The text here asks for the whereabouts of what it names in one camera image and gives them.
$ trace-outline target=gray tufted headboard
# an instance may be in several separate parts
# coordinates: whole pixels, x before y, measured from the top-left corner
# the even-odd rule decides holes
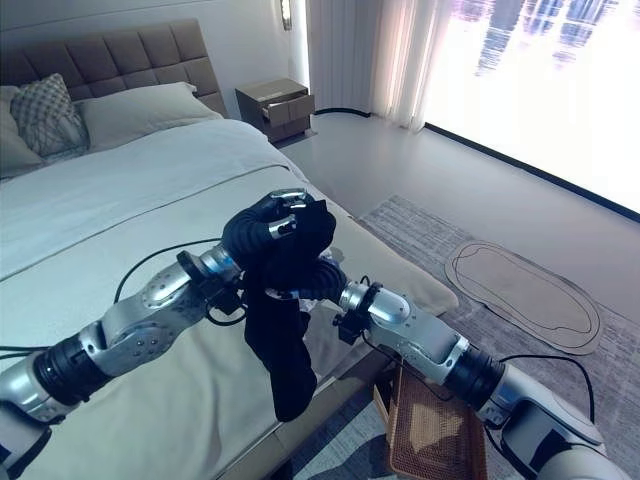
[[[2,85],[23,85],[52,73],[72,100],[136,87],[185,81],[209,108],[227,116],[218,81],[195,19],[117,30],[3,52]]]

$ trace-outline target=white bed sheet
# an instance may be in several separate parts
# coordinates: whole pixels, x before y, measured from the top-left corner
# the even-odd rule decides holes
[[[264,150],[271,156],[275,151],[266,142]],[[182,159],[179,152],[174,156]],[[122,274],[141,257],[219,235],[234,213],[273,189],[305,186],[321,196],[279,166],[282,159],[119,222],[7,278],[0,283],[2,343],[51,344],[72,335],[102,315]],[[395,256],[339,207],[330,208],[338,219],[335,256],[348,274],[368,273],[435,314],[455,306],[449,290]],[[124,295],[174,258],[165,254],[144,265]],[[306,336],[320,379],[339,374],[338,364],[346,369],[363,354],[338,341],[331,316],[327,305],[314,309]],[[23,478],[215,478],[276,426],[268,375],[244,343],[243,324],[219,328],[203,321],[163,357],[114,380],[56,427]]]
[[[255,128],[209,120],[18,177],[0,188],[0,279],[117,223],[273,165],[291,162]]]

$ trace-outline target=checkered cushion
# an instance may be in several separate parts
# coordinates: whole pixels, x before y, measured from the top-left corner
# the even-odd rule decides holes
[[[40,156],[87,148],[88,135],[59,73],[20,88],[11,101],[20,136]]]

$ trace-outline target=nightstand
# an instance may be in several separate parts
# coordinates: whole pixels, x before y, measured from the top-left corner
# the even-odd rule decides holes
[[[288,78],[236,88],[242,120],[267,135],[270,142],[311,128],[315,111],[313,95],[304,85]]]

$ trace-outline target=white floor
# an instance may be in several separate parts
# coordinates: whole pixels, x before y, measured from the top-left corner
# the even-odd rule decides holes
[[[344,113],[312,128],[282,151],[353,215],[401,195],[640,319],[640,224],[427,130]]]

